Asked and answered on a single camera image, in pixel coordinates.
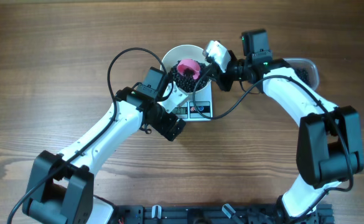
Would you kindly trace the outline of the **white digital kitchen scale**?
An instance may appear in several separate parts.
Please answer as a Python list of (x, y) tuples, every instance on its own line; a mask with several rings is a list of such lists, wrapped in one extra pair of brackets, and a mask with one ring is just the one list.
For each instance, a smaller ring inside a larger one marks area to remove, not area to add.
[(200, 113), (205, 116), (213, 116), (211, 81), (195, 92), (195, 101), (192, 99), (193, 93), (186, 93), (184, 90), (181, 90), (181, 93), (177, 94), (177, 96), (183, 95), (187, 95), (186, 99), (183, 103), (177, 105), (172, 112), (186, 122), (209, 121)]

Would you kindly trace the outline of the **clear plastic container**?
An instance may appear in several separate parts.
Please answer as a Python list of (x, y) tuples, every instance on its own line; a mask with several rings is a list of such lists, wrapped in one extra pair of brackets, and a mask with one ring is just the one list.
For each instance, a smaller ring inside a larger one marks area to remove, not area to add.
[(309, 87), (316, 90), (319, 86), (319, 73), (315, 63), (306, 58), (284, 58), (284, 60), (293, 68), (304, 68), (309, 72)]

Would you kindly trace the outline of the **white bowl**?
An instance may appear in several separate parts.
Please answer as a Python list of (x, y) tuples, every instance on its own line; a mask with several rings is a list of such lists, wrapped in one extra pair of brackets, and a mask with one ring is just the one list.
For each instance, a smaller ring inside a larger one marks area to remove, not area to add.
[(179, 45), (169, 50), (168, 53), (162, 59), (162, 63), (165, 65), (167, 74), (171, 68), (179, 61), (183, 59), (193, 59), (200, 63), (204, 63), (206, 66), (209, 65), (205, 61), (205, 57), (202, 55), (203, 49), (195, 45)]

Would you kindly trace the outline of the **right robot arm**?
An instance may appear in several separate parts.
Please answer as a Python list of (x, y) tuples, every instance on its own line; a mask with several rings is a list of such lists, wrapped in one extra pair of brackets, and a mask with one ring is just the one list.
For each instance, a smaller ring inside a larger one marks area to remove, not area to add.
[(360, 116), (352, 106), (339, 107), (324, 99), (289, 62), (273, 58), (264, 29), (243, 32), (241, 41), (244, 59), (211, 40), (203, 50), (210, 64), (205, 74), (222, 91), (230, 91), (234, 82), (247, 81), (297, 123), (299, 175), (277, 202), (278, 221), (297, 223), (313, 213), (329, 192), (353, 188), (353, 176), (364, 168)]

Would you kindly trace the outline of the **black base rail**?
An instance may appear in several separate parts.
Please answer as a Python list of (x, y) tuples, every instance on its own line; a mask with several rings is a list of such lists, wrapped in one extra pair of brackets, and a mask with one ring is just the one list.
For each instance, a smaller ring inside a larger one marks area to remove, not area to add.
[(283, 220), (275, 204), (236, 206), (229, 212), (225, 206), (162, 207), (155, 205), (122, 205), (115, 208), (110, 223), (119, 224), (194, 224), (194, 223), (290, 223)]

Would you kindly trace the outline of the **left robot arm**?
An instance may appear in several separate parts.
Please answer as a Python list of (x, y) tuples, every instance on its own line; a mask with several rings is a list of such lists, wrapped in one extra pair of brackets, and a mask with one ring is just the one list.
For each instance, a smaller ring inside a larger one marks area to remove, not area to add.
[(188, 95), (175, 86), (155, 90), (140, 84), (114, 96), (108, 112), (78, 141), (34, 160), (22, 200), (25, 215), (41, 223), (115, 223), (116, 207), (93, 193), (103, 164), (130, 135), (155, 129), (173, 141), (185, 126), (172, 110)]

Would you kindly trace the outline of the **black beans in bowl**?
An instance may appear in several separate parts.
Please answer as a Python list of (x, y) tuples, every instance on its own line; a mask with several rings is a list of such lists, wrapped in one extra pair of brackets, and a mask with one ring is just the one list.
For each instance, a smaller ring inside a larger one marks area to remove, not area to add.
[(204, 69), (206, 68), (206, 65), (204, 63), (200, 63), (201, 71), (200, 71), (200, 77), (197, 80), (194, 80), (191, 76), (183, 76), (177, 71), (177, 64), (180, 62), (180, 60), (171, 68), (169, 75), (172, 75), (172, 79), (175, 82), (175, 84), (184, 90), (186, 93), (192, 93), (194, 90), (201, 90), (202, 88), (206, 87), (209, 78), (204, 77), (200, 81), (202, 75), (204, 74)]

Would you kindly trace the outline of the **pink scoop blue handle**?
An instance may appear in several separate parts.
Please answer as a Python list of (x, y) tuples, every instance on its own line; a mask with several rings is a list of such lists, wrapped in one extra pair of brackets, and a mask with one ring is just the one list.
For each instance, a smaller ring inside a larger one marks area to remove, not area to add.
[(183, 76), (191, 76), (194, 80), (200, 77), (200, 64), (193, 59), (183, 59), (177, 64), (177, 71)]

